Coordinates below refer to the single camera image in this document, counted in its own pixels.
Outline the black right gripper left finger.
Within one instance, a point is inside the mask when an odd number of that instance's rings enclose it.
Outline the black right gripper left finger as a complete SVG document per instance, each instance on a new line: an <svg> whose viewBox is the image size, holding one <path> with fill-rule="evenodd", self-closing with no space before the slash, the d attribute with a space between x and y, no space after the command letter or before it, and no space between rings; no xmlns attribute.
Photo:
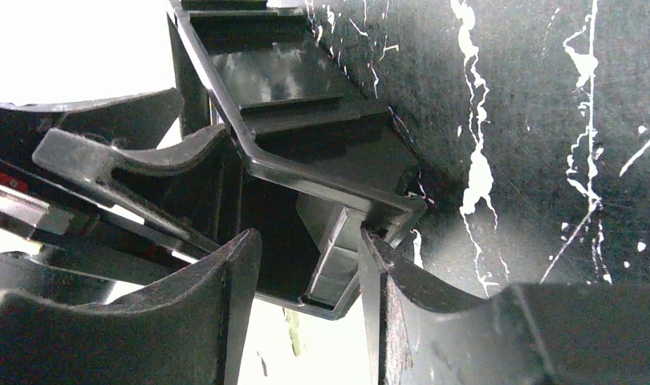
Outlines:
<svg viewBox="0 0 650 385"><path fill-rule="evenodd" d="M235 384L261 254L247 229L107 305L0 290L0 384Z"/></svg>

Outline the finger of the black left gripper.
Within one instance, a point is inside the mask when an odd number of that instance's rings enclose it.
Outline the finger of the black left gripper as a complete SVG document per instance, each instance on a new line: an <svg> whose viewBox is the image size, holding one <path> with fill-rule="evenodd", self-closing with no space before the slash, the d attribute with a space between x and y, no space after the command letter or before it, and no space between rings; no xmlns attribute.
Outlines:
<svg viewBox="0 0 650 385"><path fill-rule="evenodd" d="M29 160L52 128L118 148L155 148L183 107L184 98L175 88L79 102L0 102L0 158Z"/></svg>
<svg viewBox="0 0 650 385"><path fill-rule="evenodd" d="M221 195L224 125L198 129L161 149L127 150L52 128L32 154L35 165L99 203L119 205L176 245L212 253Z"/></svg>

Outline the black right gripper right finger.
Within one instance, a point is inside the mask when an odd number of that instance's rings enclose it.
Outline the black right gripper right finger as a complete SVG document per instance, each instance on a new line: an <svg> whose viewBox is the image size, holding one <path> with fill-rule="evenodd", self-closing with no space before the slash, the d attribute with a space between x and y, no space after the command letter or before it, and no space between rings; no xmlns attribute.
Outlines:
<svg viewBox="0 0 650 385"><path fill-rule="evenodd" d="M482 299L365 230L359 279L374 384L650 384L650 285Z"/></svg>

